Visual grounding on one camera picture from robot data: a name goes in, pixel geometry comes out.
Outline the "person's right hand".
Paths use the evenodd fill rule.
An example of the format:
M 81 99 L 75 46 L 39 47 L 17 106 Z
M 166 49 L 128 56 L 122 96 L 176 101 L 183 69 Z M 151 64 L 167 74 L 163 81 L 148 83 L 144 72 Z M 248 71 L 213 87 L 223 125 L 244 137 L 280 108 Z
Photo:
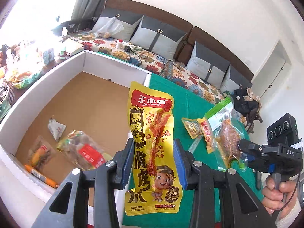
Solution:
M 262 189 L 264 198 L 262 204 L 269 214 L 273 214 L 275 210 L 284 207 L 284 194 L 286 194 L 286 201 L 290 200 L 289 204 L 280 212 L 279 219 L 285 218 L 290 211 L 295 207 L 297 199 L 297 184 L 295 181 L 282 182 L 279 189 L 275 189 L 274 179 L 269 175 L 266 178 L 266 186 Z

